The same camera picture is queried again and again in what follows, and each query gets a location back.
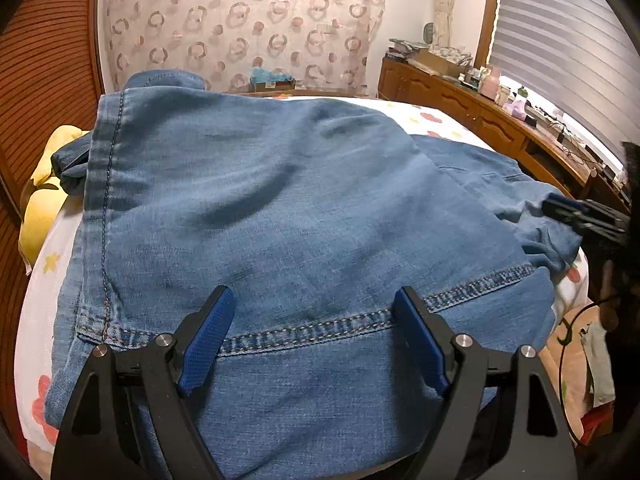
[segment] metal screw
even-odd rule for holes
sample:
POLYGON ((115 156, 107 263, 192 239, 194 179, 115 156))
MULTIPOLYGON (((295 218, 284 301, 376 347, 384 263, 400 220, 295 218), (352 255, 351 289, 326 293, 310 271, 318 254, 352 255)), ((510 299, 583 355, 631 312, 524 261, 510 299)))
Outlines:
POLYGON ((174 338, 171 334, 159 334, 156 336, 156 344, 158 346, 169 346, 174 342, 174 338))
POLYGON ((536 356, 536 349, 531 345, 523 345, 520 347, 520 352, 524 357, 532 358, 536 356))
POLYGON ((456 343, 462 346, 462 348, 469 348, 474 343, 474 340, 468 334, 458 334, 456 336, 456 343))
POLYGON ((109 347, 107 345, 98 345, 93 350, 91 350, 91 353, 95 357, 103 357, 108 351, 109 347))

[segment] desk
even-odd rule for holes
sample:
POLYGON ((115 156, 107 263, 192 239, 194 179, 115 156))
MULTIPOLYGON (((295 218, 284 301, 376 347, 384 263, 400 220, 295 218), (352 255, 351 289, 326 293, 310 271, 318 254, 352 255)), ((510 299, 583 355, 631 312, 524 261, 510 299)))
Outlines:
POLYGON ((563 151, 561 144, 550 133, 507 115, 478 92, 429 75, 406 63, 385 59, 378 96, 442 110, 496 152, 514 158, 523 171, 537 180, 556 186, 569 197, 588 197, 593 180, 601 180, 599 184, 605 184, 612 195, 611 200, 605 203, 618 210, 626 209, 616 190, 599 174, 590 177, 590 168, 563 151))

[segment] cabinet door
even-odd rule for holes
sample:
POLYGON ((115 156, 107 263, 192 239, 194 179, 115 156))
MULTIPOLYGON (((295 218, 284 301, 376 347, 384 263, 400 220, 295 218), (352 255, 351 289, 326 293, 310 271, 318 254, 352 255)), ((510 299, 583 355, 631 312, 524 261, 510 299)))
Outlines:
POLYGON ((378 97, 387 101, 396 101, 402 85, 399 63, 384 60, 378 83, 378 97))
POLYGON ((472 131, 496 152, 515 158, 525 140, 524 134, 510 123, 515 120, 503 119, 492 110, 480 108, 472 131))
POLYGON ((450 87, 444 83, 440 84, 438 93, 440 97, 438 108, 463 126, 474 131, 476 114, 478 113, 478 105, 475 100, 467 96, 462 89, 450 87))
POLYGON ((407 70, 402 88, 404 92, 398 100, 412 105, 438 107, 435 77, 416 69, 407 70))

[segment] cardboard box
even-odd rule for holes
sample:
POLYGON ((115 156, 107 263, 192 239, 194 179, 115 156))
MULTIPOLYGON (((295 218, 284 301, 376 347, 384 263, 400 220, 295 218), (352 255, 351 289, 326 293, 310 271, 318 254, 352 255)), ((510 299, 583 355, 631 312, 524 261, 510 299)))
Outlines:
POLYGON ((252 85, 253 89, 251 92, 273 92, 277 91, 285 91, 285 90, 293 90, 296 87, 296 81, 274 81, 272 83, 256 83, 252 85))
POLYGON ((428 66, 432 70, 435 70, 440 75, 448 75, 458 79, 461 73, 466 73, 467 66, 456 65, 450 63, 443 57, 436 56, 426 49, 418 50, 412 54, 412 59, 415 59, 418 63, 428 66))

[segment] stitched seam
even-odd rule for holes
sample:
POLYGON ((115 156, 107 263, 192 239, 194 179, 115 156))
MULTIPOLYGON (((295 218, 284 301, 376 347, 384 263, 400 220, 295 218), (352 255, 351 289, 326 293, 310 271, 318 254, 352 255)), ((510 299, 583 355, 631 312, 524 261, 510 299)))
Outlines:
MULTIPOLYGON (((498 272, 493 272, 491 274, 488 274, 482 278, 479 278, 478 280, 473 280, 472 282, 468 282, 465 283, 464 285, 459 285, 456 286, 452 289, 446 290, 444 292, 440 292, 437 294, 433 294, 431 296, 423 296, 421 299, 427 304, 427 308, 430 312, 439 312, 441 310, 444 310, 446 308, 449 308, 451 306, 455 306, 456 304, 460 304, 460 303, 464 303, 465 301, 468 300, 472 300, 473 298, 477 298, 479 296, 484 296, 485 294, 488 294, 494 290, 497 290, 499 288, 503 288, 505 286, 511 285, 513 283, 516 283, 517 281, 519 281, 520 279, 526 277, 526 276, 530 276, 532 273, 534 272, 533 266, 531 264, 525 264, 522 266, 516 266, 516 267, 510 267, 509 269, 505 269, 505 270, 501 270, 498 272), (496 278, 501 278, 502 281, 499 283, 494 283, 493 285, 490 286, 480 286, 479 288, 476 288, 476 290, 472 293, 469 294, 468 292, 466 292, 466 289, 469 289, 470 287, 473 286, 478 286, 481 283, 487 283, 487 282, 492 282, 493 280, 495 280, 496 278), (435 301, 436 303, 438 303, 439 301, 445 299, 447 296, 452 296, 453 298, 450 298, 450 300, 448 301, 443 301, 441 302, 441 304, 436 304, 434 305, 433 302, 435 301)), ((343 317, 340 319, 335 319, 335 320, 330 320, 330 321, 323 321, 320 323, 315 323, 315 324, 310 324, 310 325, 301 325, 301 326, 297 326, 294 328, 283 328, 283 329, 279 329, 279 330, 267 330, 264 332, 255 332, 255 333, 249 333, 249 334, 243 334, 243 335, 237 335, 231 338, 225 338, 224 341, 222 342, 222 346, 224 346, 225 344, 234 344, 234 342, 238 341, 238 340, 247 340, 249 338, 261 338, 261 337, 265 337, 265 336, 270 336, 270 335, 274 335, 274 334, 283 334, 283 333, 288 333, 288 332, 296 332, 296 331, 300 331, 300 330, 310 330, 310 329, 315 329, 318 327, 326 327, 326 326, 336 326, 340 323, 345 323, 345 322, 352 322, 355 320, 359 320, 359 319, 364 319, 367 317, 371 317, 371 316, 379 316, 379 315, 383 315, 383 314, 387 314, 390 313, 392 311, 391 308, 384 308, 384 309, 379 309, 379 310, 375 310, 372 312, 368 312, 366 314, 357 314, 356 316, 351 316, 351 317, 343 317)), ((80 316, 82 318, 87 319, 89 322, 95 322, 95 323, 101 323, 101 320, 90 316, 88 313, 86 312, 81 312, 80 316)), ((369 324, 369 325, 365 325, 362 327, 358 327, 352 330, 347 330, 347 331, 343 331, 343 332, 338 332, 335 334, 327 334, 327 335, 320 335, 320 336, 316 336, 316 337, 311 337, 311 338, 304 338, 304 339, 295 339, 295 340, 291 340, 291 341, 283 341, 283 342, 279 342, 279 343, 272 343, 272 344, 267 344, 267 345, 256 345, 256 346, 246 346, 243 348, 239 348, 239 349, 234 349, 234 350, 228 350, 225 351, 223 348, 220 349, 219 351, 219 355, 221 356, 231 356, 231 355, 240 355, 240 354, 244 354, 244 353, 248 353, 248 352, 256 352, 256 351, 265 351, 265 349, 274 349, 274 348, 285 348, 288 346, 298 346, 301 344, 315 344, 317 342, 321 342, 325 339, 328 338, 332 338, 332 337, 339 337, 339 336, 347 336, 349 334, 354 334, 354 333, 358 333, 358 332, 362 332, 365 330, 371 330, 371 329, 375 329, 379 326, 393 326, 394 323, 392 320, 388 320, 388 321, 379 321, 373 324, 369 324)), ((78 329, 83 329, 85 332, 85 335, 87 337, 91 337, 92 335, 95 336, 100 336, 100 334, 98 334, 93 328, 78 322, 77 325, 78 329)), ((145 338, 149 338, 151 339, 155 333, 154 332, 148 332, 145 330, 136 330, 136 329, 125 329, 125 328, 120 328, 120 327, 114 327, 115 330, 117 330, 118 332, 123 332, 123 333, 129 333, 132 335, 141 335, 144 336, 145 338)), ((124 340, 122 340, 121 338, 113 338, 107 335, 106 333, 106 329, 103 329, 102 332, 102 340, 106 341, 107 339, 109 339, 110 341, 113 341, 115 343, 119 343, 123 346, 125 346, 125 348, 131 348, 132 344, 130 342, 126 342, 124 340)))
MULTIPOLYGON (((376 310, 374 312, 369 312, 367 314, 358 314, 357 316, 343 317, 342 319, 335 319, 335 320, 332 320, 332 321, 325 321, 325 322, 317 323, 317 324, 313 324, 313 325, 302 325, 302 326, 297 326, 297 327, 293 327, 293 328, 283 328, 283 329, 280 329, 280 330, 267 330, 266 332, 253 332, 253 333, 249 333, 249 334, 242 334, 242 335, 237 335, 237 336, 234 336, 234 337, 225 338, 224 341, 225 342, 231 342, 231 341, 235 341, 237 339, 244 339, 244 338, 250 338, 250 337, 251 338, 261 337, 261 336, 267 336, 267 335, 283 333, 283 332, 295 332, 297 330, 304 330, 304 329, 309 329, 309 328, 317 328, 319 326, 333 325, 333 324, 338 324, 338 323, 342 323, 342 322, 346 322, 346 321, 354 321, 354 320, 357 320, 357 319, 363 319, 365 317, 375 316, 376 314, 384 314, 385 312, 391 312, 391 308, 384 308, 382 310, 376 310)), ((87 320, 93 321, 93 322, 96 322, 96 323, 102 322, 102 320, 98 319, 97 317, 90 316, 86 312, 81 312, 80 313, 80 317, 84 317, 87 320)), ((91 327, 89 327, 87 325, 79 324, 78 326, 82 326, 85 330, 88 330, 89 332, 92 332, 92 333, 97 335, 97 333, 93 329, 91 329, 91 327)), ((146 336, 151 336, 151 337, 157 335, 155 332, 148 332, 146 330, 134 330, 134 329, 126 329, 126 328, 120 328, 120 327, 117 327, 116 330, 119 330, 120 332, 141 334, 141 335, 146 335, 146 336)))
MULTIPOLYGON (((149 79, 146 80, 146 83, 143 86, 143 88, 148 87, 151 84, 152 81, 156 81, 158 79, 165 78, 168 74, 177 75, 175 72, 171 72, 171 71, 169 71, 168 73, 165 72, 165 73, 162 73, 162 74, 155 75, 155 76, 150 77, 149 79)), ((192 76, 192 75, 190 75, 188 73, 184 73, 184 74, 182 74, 182 76, 188 77, 192 81, 197 81, 197 79, 194 76, 192 76)))
MULTIPOLYGON (((394 327, 396 324, 393 321, 383 321, 383 322, 379 322, 379 323, 373 323, 367 326, 361 326, 359 328, 356 328, 354 330, 345 330, 344 332, 338 332, 335 334, 328 334, 326 336, 318 336, 318 337, 310 337, 307 339, 300 339, 300 340, 294 340, 294 341, 287 341, 287 342, 283 342, 283 343, 274 343, 271 345, 258 345, 255 347, 248 347, 248 348, 242 348, 242 349, 238 349, 238 350, 230 350, 230 351, 225 351, 222 348, 218 351, 218 354, 216 357, 231 357, 234 355, 243 355, 243 354, 249 354, 249 353, 260 353, 261 351, 267 352, 269 350, 265 350, 265 349, 273 349, 273 348, 280 348, 280 349, 289 349, 289 348, 298 348, 300 346, 310 346, 313 344, 321 344, 323 342, 325 342, 327 339, 332 339, 332 338, 345 338, 348 335, 356 335, 360 332, 378 332, 380 330, 384 330, 386 328, 392 328, 394 327)), ((85 335, 87 338, 91 339, 92 336, 95 336, 95 332, 92 331, 90 328, 88 328, 85 325, 82 324, 78 324, 77 325, 77 330, 78 332, 83 333, 83 335, 85 335)), ((121 338, 114 338, 114 337, 108 337, 107 341, 109 341, 110 343, 114 343, 116 345, 121 346, 122 348, 141 348, 143 347, 146 343, 141 343, 140 345, 132 345, 131 343, 124 341, 121 338)))
POLYGON ((107 179, 104 189, 104 204, 102 206, 102 287, 104 289, 104 327, 102 328, 102 340, 107 337, 107 328, 109 326, 110 306, 107 294, 107 271, 104 268, 106 260, 107 245, 107 205, 109 202, 109 186, 111 185, 111 165, 113 163, 113 150, 115 147, 116 135, 120 129, 120 121, 122 120, 122 107, 124 105, 124 92, 120 92, 120 107, 118 110, 118 121, 113 129, 113 137, 111 137, 111 149, 109 151, 109 163, 107 164, 107 179))
MULTIPOLYGON (((86 312, 81 312, 80 313, 80 317, 84 317, 87 320, 91 321, 91 322, 95 322, 95 323, 104 323, 104 320, 99 319, 97 317, 94 316, 90 316, 89 314, 87 314, 86 312)), ((88 326, 83 325, 87 330, 91 330, 92 332, 94 332, 94 330, 90 329, 88 326)), ((135 329, 127 329, 127 328, 120 328, 120 327, 116 327, 116 330, 120 331, 120 332, 127 332, 127 333, 133 333, 133 334, 142 334, 142 335, 146 335, 146 336, 156 336, 158 334, 154 333, 154 332, 149 332, 147 330, 135 330, 135 329)))
POLYGON ((449 301, 444 301, 441 305, 427 305, 428 309, 432 312, 437 310, 443 310, 444 308, 455 306, 456 304, 463 303, 464 301, 472 300, 473 298, 478 298, 479 296, 484 296, 489 292, 493 292, 498 288, 503 288, 505 286, 511 285, 513 283, 518 282, 522 278, 526 278, 527 276, 532 275, 534 272, 533 266, 531 264, 525 264, 522 266, 511 267, 510 269, 501 270, 499 272, 492 272, 478 280, 473 280, 472 282, 465 283, 464 285, 459 285, 445 292, 439 292, 437 294, 433 294, 431 296, 423 296, 421 300, 425 303, 432 303, 433 301, 441 300, 446 296, 455 295, 457 293, 461 293, 459 296, 452 298, 449 301), (504 277, 504 281, 500 283, 494 283, 491 286, 481 287, 476 290, 473 294, 467 294, 465 292, 466 288, 472 287, 478 283, 485 282, 487 280, 492 280, 495 278, 504 277))
POLYGON ((342 323, 345 321, 355 321, 357 319, 362 319, 363 317, 369 317, 369 316, 375 316, 376 314, 384 314, 385 312, 391 312, 390 308, 384 308, 382 310, 376 310, 374 312, 368 312, 367 314, 358 314, 357 316, 352 316, 352 317, 343 317, 342 319, 335 319, 332 321, 325 321, 322 323, 317 323, 315 325, 302 325, 302 326, 297 326, 295 328, 282 328, 280 330, 267 330, 266 332, 257 332, 257 333, 251 333, 251 334, 242 334, 242 335, 237 335, 234 337, 230 337, 230 338, 226 338, 225 341, 235 341, 236 339, 244 339, 247 337, 261 337, 261 336, 266 336, 266 335, 271 335, 271 334, 279 334, 279 333, 283 333, 283 332, 295 332, 296 330, 304 330, 305 328, 316 328, 319 326, 325 326, 325 325, 332 325, 332 324, 338 324, 338 323, 342 323))
MULTIPOLYGON (((456 171, 464 171, 465 173, 475 173, 471 170, 466 170, 465 168, 456 168, 455 166, 438 166, 439 170, 456 170, 456 171)), ((480 173, 480 176, 498 176, 500 178, 513 178, 515 176, 521 176, 524 173, 520 172, 520 173, 514 173, 514 174, 508 174, 508 175, 503 175, 501 173, 497 173, 497 171, 489 171, 487 173, 480 173)))
POLYGON ((364 332, 366 330, 373 330, 373 329, 377 329, 379 328, 380 330, 382 328, 391 328, 392 326, 395 326, 395 323, 392 321, 381 321, 378 323, 372 323, 370 325, 365 325, 365 326, 361 326, 358 328, 355 328, 353 330, 345 330, 343 332, 337 332, 335 334, 327 334, 327 335, 320 335, 317 337, 308 337, 306 339, 294 339, 293 341, 283 341, 282 343, 273 343, 273 344, 268 344, 268 345, 256 345, 256 346, 249 346, 246 348, 242 348, 242 349, 238 349, 238 350, 229 350, 229 351, 225 351, 222 348, 218 351, 218 355, 220 357, 224 357, 224 356, 231 356, 231 355, 238 355, 238 354, 243 354, 246 352, 255 352, 255 351, 260 351, 260 350, 265 350, 265 349, 274 349, 274 348, 286 348, 289 346, 301 346, 304 344, 318 344, 321 342, 326 341, 327 339, 331 339, 331 338, 337 338, 337 337, 341 337, 341 336, 346 336, 346 335, 353 335, 356 334, 358 332, 364 332))

